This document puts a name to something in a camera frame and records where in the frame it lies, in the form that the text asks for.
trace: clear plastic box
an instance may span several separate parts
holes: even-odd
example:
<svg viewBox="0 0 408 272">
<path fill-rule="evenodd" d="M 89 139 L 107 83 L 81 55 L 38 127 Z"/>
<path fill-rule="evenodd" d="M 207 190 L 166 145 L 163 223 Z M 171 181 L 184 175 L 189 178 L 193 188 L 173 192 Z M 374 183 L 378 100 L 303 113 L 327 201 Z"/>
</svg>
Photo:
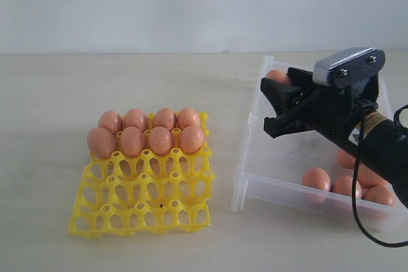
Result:
<svg viewBox="0 0 408 272">
<path fill-rule="evenodd" d="M 325 169 L 332 182 L 340 175 L 351 174 L 351 170 L 337 165 L 339 148 L 336 145 L 315 131 L 273 139 L 263 130 L 264 118 L 274 117 L 275 112 L 260 91 L 261 78 L 271 69 L 287 71 L 290 66 L 273 61 L 273 57 L 263 60 L 235 174 L 231 209 L 242 211 L 245 198 L 251 197 L 320 215 L 354 220 L 351 197 L 300 185 L 304 172 L 312 167 Z M 312 70 L 299 65 L 291 67 Z M 382 79 L 377 102 L 379 112 L 392 118 Z M 313 195 L 326 197 L 326 201 L 314 204 L 308 199 Z M 392 229 L 408 216 L 408 211 L 399 201 L 396 206 L 390 207 L 358 200 L 357 207 L 363 225 L 374 229 Z"/>
</svg>

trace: egg tray cup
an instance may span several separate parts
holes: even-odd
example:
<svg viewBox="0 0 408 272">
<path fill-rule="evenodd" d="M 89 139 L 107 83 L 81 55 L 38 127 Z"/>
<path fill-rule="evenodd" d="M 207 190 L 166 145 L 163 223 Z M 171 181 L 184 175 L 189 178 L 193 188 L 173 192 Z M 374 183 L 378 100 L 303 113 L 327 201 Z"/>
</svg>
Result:
<svg viewBox="0 0 408 272">
<path fill-rule="evenodd" d="M 154 114 L 148 118 L 151 128 Z M 201 112 L 200 118 L 201 128 L 208 136 L 208 115 Z M 149 132 L 150 129 L 145 131 L 146 137 Z M 99 159 L 91 153 L 68 231 L 99 238 L 102 234 L 133 236 L 138 231 L 166 234 L 172 229 L 189 233 L 209 226 L 207 201 L 215 179 L 209 163 L 212 151 L 205 142 L 196 154 L 185 154 L 177 146 L 180 129 L 171 132 L 175 147 L 164 156 L 148 148 L 135 158 L 121 151 L 115 151 L 109 159 Z M 196 166 L 197 159 L 202 160 L 200 167 Z"/>
</svg>

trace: black wire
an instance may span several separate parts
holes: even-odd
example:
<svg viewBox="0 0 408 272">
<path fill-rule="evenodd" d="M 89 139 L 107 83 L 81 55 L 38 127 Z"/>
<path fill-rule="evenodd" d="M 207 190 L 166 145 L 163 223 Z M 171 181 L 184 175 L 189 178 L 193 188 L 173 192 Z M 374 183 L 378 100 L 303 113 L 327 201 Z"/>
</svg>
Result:
<svg viewBox="0 0 408 272">
<path fill-rule="evenodd" d="M 371 241 L 382 245 L 383 247 L 388 247 L 388 248 L 401 248 L 401 247 L 406 247 L 408 246 L 408 240 L 407 241 L 403 241 L 403 242 L 397 242 L 397 243 L 388 243 L 388 242 L 384 242 L 381 241 L 379 239 L 377 239 L 376 237 L 374 237 L 373 235 L 371 235 L 369 232 L 367 232 L 367 230 L 363 227 L 363 224 L 361 224 L 360 222 L 360 218 L 358 217 L 357 214 L 357 205 L 356 205 L 356 184 L 357 184 L 357 176 L 358 176 L 358 168 L 360 167 L 360 155 L 361 152 L 363 150 L 363 138 L 364 138 L 364 128 L 365 128 L 365 112 L 364 112 L 364 108 L 360 103 L 357 103 L 359 108 L 360 108 L 360 112 L 361 112 L 361 126 L 360 126 L 360 135 L 358 136 L 358 148 L 357 148 L 357 156 L 356 156 L 356 162 L 354 164 L 354 172 L 353 172 L 353 184 L 352 184 L 352 188 L 351 190 L 353 191 L 352 195 L 351 195 L 351 201 L 353 204 L 353 215 L 354 215 L 354 219 L 358 225 L 358 227 L 360 228 L 360 231 L 363 232 L 363 234 L 370 239 Z M 399 120 L 399 116 L 401 114 L 401 112 L 405 109 L 408 108 L 408 104 L 405 105 L 404 107 L 402 107 L 401 109 L 399 109 L 398 111 L 395 112 L 394 114 L 394 123 L 395 125 L 401 129 L 406 129 L 405 127 L 402 126 L 402 124 L 400 123 Z"/>
</svg>

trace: bolt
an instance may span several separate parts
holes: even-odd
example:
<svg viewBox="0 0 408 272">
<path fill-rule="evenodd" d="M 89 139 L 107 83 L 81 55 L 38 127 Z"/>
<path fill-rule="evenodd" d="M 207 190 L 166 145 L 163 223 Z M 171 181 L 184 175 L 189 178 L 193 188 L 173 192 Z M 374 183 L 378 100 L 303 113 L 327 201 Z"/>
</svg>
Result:
<svg viewBox="0 0 408 272">
<path fill-rule="evenodd" d="M 346 70 L 346 69 L 344 69 L 344 68 L 341 68 L 341 69 L 339 70 L 339 75 L 340 75 L 341 78 L 343 78 L 344 76 L 347 76 L 348 73 L 349 73 L 348 70 Z"/>
<path fill-rule="evenodd" d="M 373 64 L 373 63 L 377 62 L 377 57 L 374 57 L 373 55 L 371 55 L 371 56 L 368 58 L 368 62 L 369 62 L 370 64 Z"/>
</svg>

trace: table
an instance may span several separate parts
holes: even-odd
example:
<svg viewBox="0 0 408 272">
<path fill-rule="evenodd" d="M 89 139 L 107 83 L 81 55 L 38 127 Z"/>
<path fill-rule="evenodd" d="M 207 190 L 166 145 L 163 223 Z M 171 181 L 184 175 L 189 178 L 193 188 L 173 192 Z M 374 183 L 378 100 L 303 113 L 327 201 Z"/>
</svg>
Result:
<svg viewBox="0 0 408 272">
<path fill-rule="evenodd" d="M 276 53 L 313 65 L 331 52 Z M 230 211 L 233 175 L 265 54 L 0 56 L 0 271 L 384 271 L 407 249 L 373 244 L 354 224 L 247 200 Z M 395 111 L 408 103 L 408 51 L 386 52 Z M 209 113 L 212 225 L 197 233 L 72 236 L 68 223 L 99 116 L 191 106 Z M 408 239 L 408 222 L 388 241 Z"/>
</svg>

